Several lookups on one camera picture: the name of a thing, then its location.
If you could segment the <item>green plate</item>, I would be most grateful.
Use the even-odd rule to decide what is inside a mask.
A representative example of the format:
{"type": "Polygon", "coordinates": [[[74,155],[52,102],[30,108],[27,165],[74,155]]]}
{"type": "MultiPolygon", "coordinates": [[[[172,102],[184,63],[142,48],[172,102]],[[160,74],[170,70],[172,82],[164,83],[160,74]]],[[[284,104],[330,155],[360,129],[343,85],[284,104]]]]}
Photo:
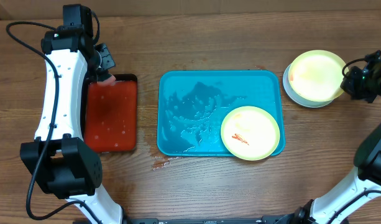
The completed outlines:
{"type": "Polygon", "coordinates": [[[271,156],[280,142],[278,123],[265,110],[241,106],[229,112],[221,124],[221,139],[234,156],[258,161],[271,156]]]}
{"type": "Polygon", "coordinates": [[[295,93],[309,101],[331,101],[344,93],[341,88],[343,59],[327,50],[310,50],[292,61],[287,81],[295,93]]]}

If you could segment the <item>light blue plate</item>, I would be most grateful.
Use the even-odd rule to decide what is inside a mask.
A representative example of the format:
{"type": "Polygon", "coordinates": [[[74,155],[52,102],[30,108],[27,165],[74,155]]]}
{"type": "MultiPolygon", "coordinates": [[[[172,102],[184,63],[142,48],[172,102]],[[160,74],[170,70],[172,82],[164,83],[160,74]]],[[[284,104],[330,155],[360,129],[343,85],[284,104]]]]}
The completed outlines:
{"type": "Polygon", "coordinates": [[[283,73],[283,87],[286,92],[286,94],[290,97],[291,100],[293,100],[295,103],[304,106],[306,108],[321,108],[324,106],[329,105],[333,102],[333,100],[329,101],[311,101],[307,100],[306,98],[300,96],[295,92],[295,90],[291,87],[289,82],[289,70],[290,70],[291,64],[285,69],[283,73]]]}

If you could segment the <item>red sponge with dark scourer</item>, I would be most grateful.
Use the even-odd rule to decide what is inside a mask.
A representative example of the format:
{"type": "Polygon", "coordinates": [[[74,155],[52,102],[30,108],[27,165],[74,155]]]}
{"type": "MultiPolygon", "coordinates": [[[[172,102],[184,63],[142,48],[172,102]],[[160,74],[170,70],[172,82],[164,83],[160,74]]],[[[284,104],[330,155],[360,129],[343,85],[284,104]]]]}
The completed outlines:
{"type": "Polygon", "coordinates": [[[96,83],[99,86],[109,86],[114,84],[115,81],[116,81],[116,77],[111,74],[108,74],[108,77],[105,77],[103,80],[99,80],[96,83]]]}

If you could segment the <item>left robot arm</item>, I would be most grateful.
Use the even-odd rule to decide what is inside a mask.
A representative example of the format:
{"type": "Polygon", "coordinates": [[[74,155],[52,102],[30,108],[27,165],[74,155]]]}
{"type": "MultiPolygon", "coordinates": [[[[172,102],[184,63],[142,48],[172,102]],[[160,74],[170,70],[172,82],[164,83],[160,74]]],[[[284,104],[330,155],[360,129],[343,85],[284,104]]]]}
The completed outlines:
{"type": "Polygon", "coordinates": [[[28,216],[45,220],[75,205],[90,223],[124,223],[122,207],[102,185],[101,160],[85,144],[81,129],[83,84],[101,64],[92,28],[70,24],[52,29],[42,39],[39,54],[47,69],[42,117],[34,140],[21,144],[20,149],[32,174],[25,204],[28,216]],[[34,215],[31,198],[35,185],[66,204],[44,216],[34,215]]]}

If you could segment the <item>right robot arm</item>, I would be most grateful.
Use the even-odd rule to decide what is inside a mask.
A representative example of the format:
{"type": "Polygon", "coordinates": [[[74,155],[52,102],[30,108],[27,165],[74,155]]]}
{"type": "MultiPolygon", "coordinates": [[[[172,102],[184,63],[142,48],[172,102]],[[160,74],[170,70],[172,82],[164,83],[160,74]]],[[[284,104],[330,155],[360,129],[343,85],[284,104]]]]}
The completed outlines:
{"type": "MultiPolygon", "coordinates": [[[[381,50],[360,58],[355,66],[326,50],[297,56],[283,74],[287,95],[301,106],[320,108],[342,93],[372,103],[381,96],[381,50]]],[[[278,223],[346,223],[347,217],[381,196],[381,123],[356,151],[354,166],[345,178],[322,197],[310,200],[278,223]]]]}

